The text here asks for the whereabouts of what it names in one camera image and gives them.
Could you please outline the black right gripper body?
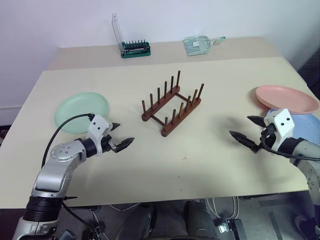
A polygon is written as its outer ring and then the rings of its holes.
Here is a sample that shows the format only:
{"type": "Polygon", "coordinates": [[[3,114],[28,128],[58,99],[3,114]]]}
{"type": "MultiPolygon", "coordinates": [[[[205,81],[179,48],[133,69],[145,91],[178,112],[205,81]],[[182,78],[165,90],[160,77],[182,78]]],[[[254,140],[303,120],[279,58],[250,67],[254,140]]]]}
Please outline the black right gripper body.
{"type": "Polygon", "coordinates": [[[252,148],[254,153],[257,153],[259,150],[263,149],[269,153],[273,153],[272,146],[276,141],[275,132],[277,131],[275,125],[270,123],[264,130],[261,132],[260,143],[255,145],[252,148]]]}

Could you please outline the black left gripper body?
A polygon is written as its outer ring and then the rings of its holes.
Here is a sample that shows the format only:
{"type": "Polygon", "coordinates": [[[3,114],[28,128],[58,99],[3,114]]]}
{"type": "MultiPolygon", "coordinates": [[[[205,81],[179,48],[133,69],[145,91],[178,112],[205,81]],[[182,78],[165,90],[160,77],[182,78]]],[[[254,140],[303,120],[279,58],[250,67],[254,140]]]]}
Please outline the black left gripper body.
{"type": "Polygon", "coordinates": [[[103,132],[103,137],[101,139],[102,153],[113,151],[113,149],[115,148],[115,144],[112,142],[112,137],[109,135],[109,132],[111,132],[111,128],[112,128],[112,123],[103,132]]]}

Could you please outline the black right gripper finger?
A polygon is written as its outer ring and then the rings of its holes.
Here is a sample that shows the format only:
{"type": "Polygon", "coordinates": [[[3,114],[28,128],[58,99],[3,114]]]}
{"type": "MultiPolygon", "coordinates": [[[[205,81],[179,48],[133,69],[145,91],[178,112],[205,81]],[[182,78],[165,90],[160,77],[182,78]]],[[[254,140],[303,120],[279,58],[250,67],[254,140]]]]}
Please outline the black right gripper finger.
{"type": "Polygon", "coordinates": [[[261,116],[255,116],[255,115],[250,115],[250,116],[247,116],[247,118],[252,121],[254,124],[262,127],[262,128],[265,128],[266,127],[266,124],[265,124],[265,121],[264,121],[264,118],[261,117],[261,116]]]}
{"type": "Polygon", "coordinates": [[[247,138],[244,134],[232,130],[230,130],[229,133],[237,142],[249,148],[250,150],[260,150],[260,145],[255,144],[254,141],[247,138]]]}

